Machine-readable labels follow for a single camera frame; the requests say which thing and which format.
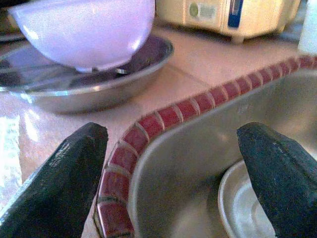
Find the beige countertop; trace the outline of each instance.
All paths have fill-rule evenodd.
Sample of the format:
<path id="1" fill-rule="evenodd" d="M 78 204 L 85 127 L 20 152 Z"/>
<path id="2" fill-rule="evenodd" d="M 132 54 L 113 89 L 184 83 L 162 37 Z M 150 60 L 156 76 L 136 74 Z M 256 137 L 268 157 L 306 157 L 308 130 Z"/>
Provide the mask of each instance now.
<path id="1" fill-rule="evenodd" d="M 23 181 L 65 137 L 85 123 L 93 121 L 107 127 L 108 159 L 117 140 L 142 115 L 299 54 L 296 43 L 272 36 L 233 45 L 229 38 L 207 31 L 156 26 L 153 32 L 173 42 L 174 56 L 149 88 L 125 104 L 88 114 L 54 115 L 8 93 L 0 93 L 0 118 L 19 118 L 19 162 Z M 1 44 L 0 55 L 21 44 Z M 85 230 L 83 236 L 95 237 L 96 233 Z"/>

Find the stainless steel sink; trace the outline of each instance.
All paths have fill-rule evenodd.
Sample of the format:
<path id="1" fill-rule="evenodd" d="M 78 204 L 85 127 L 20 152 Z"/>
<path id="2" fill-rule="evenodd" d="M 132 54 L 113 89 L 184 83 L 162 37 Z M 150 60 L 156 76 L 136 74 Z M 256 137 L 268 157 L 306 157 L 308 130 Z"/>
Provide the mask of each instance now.
<path id="1" fill-rule="evenodd" d="M 301 69 L 153 140 L 130 184 L 128 212 L 136 237 L 227 237 L 218 186 L 242 159 L 236 129 L 252 121 L 294 138 L 317 158 L 317 71 Z"/>

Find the sink basin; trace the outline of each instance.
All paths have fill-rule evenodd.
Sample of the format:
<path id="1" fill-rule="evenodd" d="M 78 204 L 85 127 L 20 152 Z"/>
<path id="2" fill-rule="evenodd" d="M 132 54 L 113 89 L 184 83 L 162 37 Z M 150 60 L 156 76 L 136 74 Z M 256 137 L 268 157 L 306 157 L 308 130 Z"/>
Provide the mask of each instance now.
<path id="1" fill-rule="evenodd" d="M 258 121 L 317 158 L 317 58 L 268 66 L 137 121 L 100 182 L 104 237 L 222 238 L 217 195 L 242 159 L 236 129 Z"/>

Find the appliance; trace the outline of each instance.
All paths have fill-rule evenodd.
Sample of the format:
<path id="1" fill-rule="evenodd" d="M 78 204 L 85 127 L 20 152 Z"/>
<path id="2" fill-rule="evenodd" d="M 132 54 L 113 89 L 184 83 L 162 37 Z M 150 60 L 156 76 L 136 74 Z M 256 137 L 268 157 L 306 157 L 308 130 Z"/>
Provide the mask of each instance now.
<path id="1" fill-rule="evenodd" d="M 160 19 L 210 29 L 242 43 L 269 32 L 281 33 L 300 0 L 157 0 Z"/>

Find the blue label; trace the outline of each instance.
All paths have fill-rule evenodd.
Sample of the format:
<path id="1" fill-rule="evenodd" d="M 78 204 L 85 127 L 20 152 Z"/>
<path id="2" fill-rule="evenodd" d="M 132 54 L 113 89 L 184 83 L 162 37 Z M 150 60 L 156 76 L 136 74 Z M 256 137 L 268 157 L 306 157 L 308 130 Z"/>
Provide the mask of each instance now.
<path id="1" fill-rule="evenodd" d="M 238 28 L 240 25 L 243 0 L 231 0 L 228 26 Z"/>

